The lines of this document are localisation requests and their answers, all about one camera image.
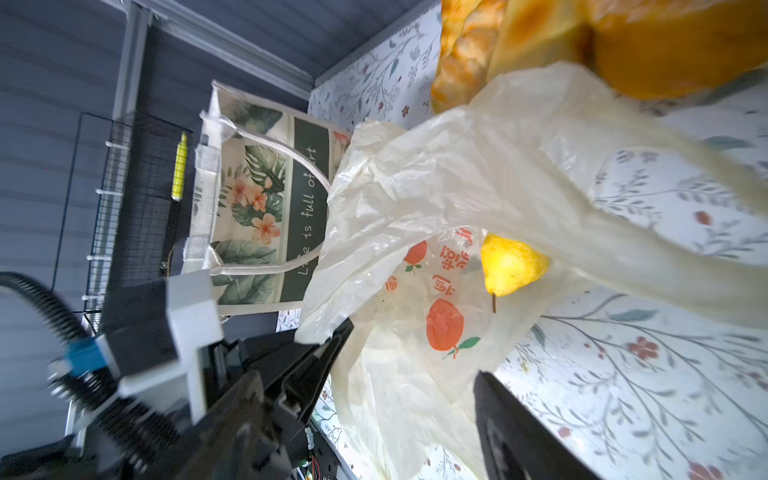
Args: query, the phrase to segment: wire rack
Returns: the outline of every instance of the wire rack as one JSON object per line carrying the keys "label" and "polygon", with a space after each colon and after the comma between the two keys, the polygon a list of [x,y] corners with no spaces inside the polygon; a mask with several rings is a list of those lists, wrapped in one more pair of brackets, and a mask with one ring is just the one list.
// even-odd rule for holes
{"label": "wire rack", "polygon": [[181,208],[170,194],[183,132],[190,134],[136,112],[112,124],[83,296],[95,332],[109,290],[168,275]]}

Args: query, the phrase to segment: orange object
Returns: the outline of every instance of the orange object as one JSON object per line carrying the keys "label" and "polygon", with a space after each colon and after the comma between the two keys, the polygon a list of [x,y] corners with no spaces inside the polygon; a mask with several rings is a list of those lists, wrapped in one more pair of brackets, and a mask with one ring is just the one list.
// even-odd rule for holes
{"label": "orange object", "polygon": [[456,39],[462,36],[464,20],[477,8],[480,0],[442,0],[442,33],[440,34],[440,58],[450,55]]}
{"label": "orange object", "polygon": [[[504,18],[507,0],[482,0],[462,20],[461,35],[452,49],[440,58],[432,82],[432,109],[441,113],[469,103],[485,86],[491,53],[496,46],[498,28]],[[443,37],[449,26],[443,25]]]}
{"label": "orange object", "polygon": [[464,333],[464,316],[448,300],[437,299],[427,314],[429,346],[441,352],[454,349]]}
{"label": "orange object", "polygon": [[586,63],[590,43],[591,31],[576,0],[510,0],[487,80],[556,61]]}
{"label": "orange object", "polygon": [[395,289],[397,289],[397,279],[394,276],[391,276],[387,279],[385,283],[386,291],[387,292],[394,292]]}
{"label": "orange object", "polygon": [[406,255],[406,258],[404,259],[404,261],[409,265],[416,265],[417,263],[424,260],[424,257],[426,257],[426,255],[427,255],[427,243],[426,241],[423,241],[411,247],[411,250],[408,250],[408,254]]}
{"label": "orange object", "polygon": [[598,73],[640,100],[714,88],[768,61],[765,0],[582,0]]}

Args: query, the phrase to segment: white rope handle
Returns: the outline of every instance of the white rope handle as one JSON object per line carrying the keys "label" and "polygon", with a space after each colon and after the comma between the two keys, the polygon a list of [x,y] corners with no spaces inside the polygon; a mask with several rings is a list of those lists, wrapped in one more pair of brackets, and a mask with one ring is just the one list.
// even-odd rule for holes
{"label": "white rope handle", "polygon": [[[330,191],[331,183],[328,180],[328,177],[326,177],[326,175],[322,171],[320,171],[320,169],[317,167],[317,165],[314,164],[314,162],[312,162],[309,158],[305,157],[301,152],[299,152],[295,148],[289,147],[283,142],[275,140],[273,138],[269,138],[265,135],[254,134],[252,132],[245,131],[242,128],[235,125],[235,123],[232,122],[227,117],[221,116],[219,117],[218,120],[221,124],[224,124],[232,128],[235,132],[240,134],[242,137],[253,140],[258,144],[262,144],[264,147],[271,148],[272,150],[275,150],[299,162],[307,170],[309,170],[314,177],[317,178],[320,184],[323,185],[323,188],[326,189],[326,192]],[[218,266],[214,266],[210,269],[211,275],[270,275],[274,273],[284,273],[289,270],[298,268],[303,264],[316,259],[320,255],[320,251],[322,249],[323,249],[323,244],[321,243],[320,245],[312,249],[310,252],[305,253],[300,257],[296,257],[293,260],[289,260],[285,263],[271,263],[269,265],[226,265],[226,264],[221,265],[217,260],[217,255],[213,247],[209,246],[208,254],[206,255],[207,258],[206,258],[205,264],[208,266],[211,266],[213,263],[218,264]]]}

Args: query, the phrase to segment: black cable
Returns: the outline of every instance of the black cable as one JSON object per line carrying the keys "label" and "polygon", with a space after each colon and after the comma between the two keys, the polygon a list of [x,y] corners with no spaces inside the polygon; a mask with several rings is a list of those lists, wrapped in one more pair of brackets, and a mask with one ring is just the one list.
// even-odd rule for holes
{"label": "black cable", "polygon": [[80,321],[52,291],[37,280],[14,272],[0,272],[0,286],[18,293],[40,313],[51,331],[66,344],[72,340],[87,339]]}
{"label": "black cable", "polygon": [[[51,331],[65,345],[91,338],[74,314],[52,291],[37,280],[13,272],[0,272],[0,286],[13,290],[40,313]],[[107,367],[83,376],[61,375],[50,381],[51,394],[95,411],[117,392],[118,384]],[[162,454],[178,438],[165,415],[153,412],[133,398],[119,398],[96,416],[99,425],[123,450],[138,471]]]}

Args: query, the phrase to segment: white plastic bag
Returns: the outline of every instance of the white plastic bag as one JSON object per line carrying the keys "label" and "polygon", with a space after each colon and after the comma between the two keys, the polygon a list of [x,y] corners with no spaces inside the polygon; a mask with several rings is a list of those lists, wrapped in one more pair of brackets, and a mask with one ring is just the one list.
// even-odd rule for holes
{"label": "white plastic bag", "polygon": [[[582,280],[765,326],[767,269],[700,257],[590,204],[595,175],[626,147],[677,152],[759,214],[768,212],[766,189],[744,170],[618,104],[575,65],[496,78],[469,106],[408,132],[379,122],[357,127],[331,187],[326,239],[296,340],[320,343],[352,316],[355,331],[332,371],[333,395],[350,438],[384,475],[413,475],[435,443],[482,472],[471,378],[494,369],[548,304]],[[551,258],[551,270],[499,299],[493,315],[482,271],[465,269],[459,284],[473,294],[455,306],[465,337],[481,339],[446,359],[426,333],[435,293],[413,278],[398,285],[396,292],[406,287],[401,296],[382,287],[424,240],[429,265],[408,273],[438,268],[437,250],[466,226],[530,244]]]}

